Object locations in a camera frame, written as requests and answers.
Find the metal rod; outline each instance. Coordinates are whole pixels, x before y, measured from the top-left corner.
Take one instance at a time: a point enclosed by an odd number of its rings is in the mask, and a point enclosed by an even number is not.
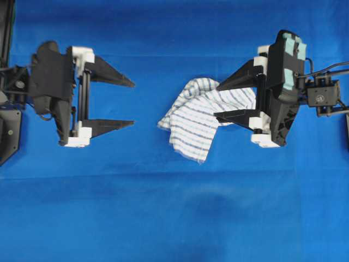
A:
[[[82,120],[86,119],[86,74],[85,72],[82,74],[82,112],[81,112],[81,117]]]
[[[0,1],[0,67],[8,66],[15,1]],[[0,90],[5,86],[5,77],[0,76]]]
[[[88,113],[89,113],[89,88],[90,88],[90,84],[91,84],[91,74],[90,72],[88,71],[85,71],[84,73],[84,76],[86,76],[86,98],[85,98],[85,101],[86,101],[86,105],[85,105],[85,117],[84,119],[88,119]]]
[[[79,79],[79,101],[77,103],[77,120],[82,120],[82,81]]]
[[[71,116],[72,116],[72,122],[73,122],[71,130],[72,130],[72,132],[74,132],[75,131],[75,116],[76,116],[76,108],[74,106],[71,108]]]
[[[257,99],[256,99],[256,109],[265,112],[266,114],[266,76],[260,74],[257,77]],[[262,134],[261,129],[255,129],[255,134]]]

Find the blue fabric surface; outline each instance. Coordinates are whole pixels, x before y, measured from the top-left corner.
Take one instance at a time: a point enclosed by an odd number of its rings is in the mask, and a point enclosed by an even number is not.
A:
[[[348,5],[18,0],[10,63],[49,39],[92,47],[136,88],[94,83],[90,117],[136,124],[63,148],[53,122],[25,111],[21,149],[0,169],[0,261],[348,261],[342,116],[301,108],[279,149],[220,128],[202,165],[157,128],[188,80],[226,79],[280,29],[315,69],[349,60]]]

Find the blue stripe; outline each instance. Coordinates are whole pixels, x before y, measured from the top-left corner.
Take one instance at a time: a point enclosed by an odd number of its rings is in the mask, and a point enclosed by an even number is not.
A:
[[[172,124],[172,125],[170,125],[170,128],[172,128],[172,127],[177,127],[177,128],[179,128],[179,129],[181,129],[181,130],[183,130],[183,131],[185,131],[185,132],[187,132],[187,133],[189,133],[189,134],[191,134],[191,135],[196,135],[196,136],[199,137],[199,138],[204,138],[204,139],[207,139],[207,140],[212,141],[212,138],[208,138],[208,137],[206,137],[206,136],[203,136],[203,135],[194,133],[194,132],[192,132],[192,131],[190,131],[190,130],[187,130],[186,128],[181,127],[181,126],[179,126],[179,125],[177,125],[177,124]]]
[[[211,103],[211,100],[209,99],[209,97],[207,96],[206,93],[204,94],[204,96],[207,98],[207,102],[210,104],[210,106],[211,106],[212,108],[214,108],[214,106],[213,106],[212,103]]]
[[[236,101],[235,97],[230,92],[228,92],[228,94],[230,94],[231,98]],[[228,106],[233,106],[236,110],[239,110],[239,108],[233,104],[233,101],[229,101],[227,104]]]
[[[203,103],[200,99],[198,99],[198,97],[194,98],[193,100],[197,100],[199,101],[199,103]],[[194,104],[193,105],[197,105],[197,106],[201,106],[202,108],[206,108],[206,109],[209,109],[209,110],[214,110],[214,108],[209,108],[207,106],[204,106],[204,105],[198,105],[198,104]]]
[[[192,110],[194,112],[202,113],[202,114],[207,115],[207,116],[213,116],[213,114],[210,114],[208,112],[204,112],[204,111],[201,111],[201,110],[198,110],[198,109],[191,108],[191,107],[189,107],[187,105],[183,105],[183,107],[188,108],[188,109],[190,109],[190,110]]]
[[[199,150],[208,152],[208,149],[205,149],[205,148],[202,148],[202,147],[199,147],[199,146],[195,146],[195,145],[193,145],[193,144],[191,144],[191,143],[188,143],[188,142],[184,141],[183,139],[181,139],[181,138],[179,138],[179,137],[177,137],[177,136],[173,136],[173,137],[171,137],[171,139],[178,140],[178,141],[182,142],[183,144],[185,144],[185,145],[187,145],[187,146],[190,146],[190,147],[192,147],[192,148],[195,148],[195,149],[199,149]]]
[[[248,104],[248,100],[246,100],[246,99],[244,98],[244,94],[243,94],[243,92],[241,91],[241,89],[237,89],[237,90],[236,90],[236,94],[239,96],[239,98],[241,99],[241,101],[242,101],[243,103],[247,103],[247,104]]]
[[[192,135],[187,135],[185,132],[181,132],[179,130],[171,131],[170,139],[174,138],[174,137],[181,138],[184,141],[187,141],[188,143],[191,143],[193,145],[197,145],[197,146],[202,147],[202,148],[206,148],[206,147],[210,148],[211,143],[212,143],[212,141],[207,141],[207,140],[203,140],[201,138],[194,137]]]
[[[200,124],[200,125],[202,125],[202,126],[204,126],[204,127],[208,127],[208,128],[210,128],[210,129],[216,130],[216,128],[211,127],[211,126],[209,126],[209,125],[207,125],[207,124],[194,121],[194,120],[192,120],[192,119],[186,118],[186,117],[184,117],[184,116],[181,116],[181,115],[178,115],[178,114],[175,114],[175,113],[173,113],[173,115],[174,115],[174,116],[178,116],[178,117],[180,117],[180,118],[182,118],[182,119],[188,120],[188,121],[190,121],[190,122],[193,122],[193,123],[196,123],[196,124]]]
[[[197,79],[194,79],[193,81],[197,83],[197,88],[200,89],[200,84],[198,83]]]
[[[206,84],[205,80],[208,81],[208,78],[201,79],[201,82],[202,82],[202,85],[203,85],[203,89],[207,92],[208,91],[207,88],[209,87],[209,85]]]
[[[218,93],[218,95],[219,95],[220,99],[222,100],[222,102],[223,102],[223,103],[226,103],[226,102],[224,101],[224,99],[223,99],[222,95],[220,94],[220,92],[218,91],[217,93]]]
[[[207,81],[208,81],[208,89],[209,89],[209,90],[212,90],[212,89],[211,89],[211,81],[210,81],[210,79],[207,79]]]
[[[242,103],[233,95],[232,90],[229,90],[229,93],[230,93],[231,97],[232,97],[237,103],[239,103],[242,107],[245,107],[245,105],[242,104]]]
[[[210,98],[207,96],[207,94],[205,94],[205,97],[208,99],[208,101],[210,101]],[[219,103],[216,104],[221,108],[221,110],[225,111],[225,109]]]
[[[208,124],[209,126],[214,126],[215,124],[217,124],[215,117],[213,117],[213,115],[207,116],[198,112],[189,111],[188,109],[184,108],[184,106],[178,109],[176,113],[181,116],[185,116],[190,119],[197,120],[200,123]]]
[[[250,100],[250,102],[251,103],[253,103],[253,101],[251,100],[251,98],[246,94],[246,92],[243,90],[243,89],[241,89],[241,91],[245,94],[245,96]]]
[[[181,126],[188,126],[188,124],[187,123],[185,123],[185,122],[183,122],[181,119],[179,119],[179,118],[175,118],[175,119],[173,119],[172,118],[172,121],[171,121],[171,124],[177,124],[177,125],[181,125]],[[207,130],[207,128],[204,128],[204,127],[202,127],[202,128],[200,128],[200,127],[193,127],[193,126],[189,126],[189,127],[191,127],[191,128],[194,128],[195,130],[193,130],[193,132],[196,132],[197,130],[198,131],[201,131],[204,135],[209,135],[209,136],[214,136],[214,134],[215,134],[215,132],[216,132],[216,129],[214,130],[214,131],[212,131],[211,133]]]

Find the towel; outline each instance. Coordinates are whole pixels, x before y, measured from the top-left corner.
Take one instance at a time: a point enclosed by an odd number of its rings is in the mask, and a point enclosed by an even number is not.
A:
[[[190,80],[158,127],[171,132],[170,144],[184,157],[203,163],[219,126],[215,112],[255,108],[251,88],[218,92],[217,81],[210,78]]]

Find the cable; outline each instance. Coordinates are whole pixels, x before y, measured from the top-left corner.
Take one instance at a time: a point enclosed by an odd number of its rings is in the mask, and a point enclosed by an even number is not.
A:
[[[324,69],[322,69],[320,71],[316,71],[316,72],[313,72],[313,73],[308,74],[308,75],[300,75],[297,78],[308,78],[310,76],[314,76],[314,75],[318,75],[318,74],[324,73],[324,72],[330,70],[331,68],[340,67],[340,66],[346,66],[346,65],[349,65],[349,61],[333,64],[333,65],[330,65],[329,67],[324,68]]]
[[[331,71],[326,73],[326,75],[347,75],[349,74],[349,69]]]
[[[340,99],[338,99],[338,103],[342,106],[343,109],[347,109],[347,106]]]
[[[50,117],[50,118],[46,118],[46,117],[44,117],[43,115],[39,115],[39,117],[40,117],[42,120],[44,120],[44,121],[49,121],[49,120],[53,119],[52,114],[51,114],[51,117]]]
[[[308,57],[305,60],[308,60],[310,63],[310,73],[314,73],[314,62]]]
[[[30,105],[32,109],[35,109],[34,106],[31,103],[27,102],[27,105]]]

